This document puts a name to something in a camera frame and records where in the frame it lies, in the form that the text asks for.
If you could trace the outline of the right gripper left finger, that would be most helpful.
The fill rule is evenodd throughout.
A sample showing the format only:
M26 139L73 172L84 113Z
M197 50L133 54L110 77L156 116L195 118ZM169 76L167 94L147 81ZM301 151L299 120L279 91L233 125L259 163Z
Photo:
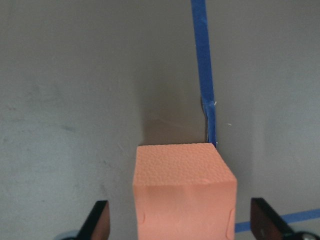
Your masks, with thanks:
M76 240L108 240L110 236L110 209L108 200L96 201Z

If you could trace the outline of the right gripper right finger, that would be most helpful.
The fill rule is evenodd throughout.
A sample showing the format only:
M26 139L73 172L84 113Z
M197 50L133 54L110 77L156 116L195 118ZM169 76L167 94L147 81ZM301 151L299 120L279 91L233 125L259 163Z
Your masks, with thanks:
M251 198L250 230L256 240L300 239L300 235L262 197Z

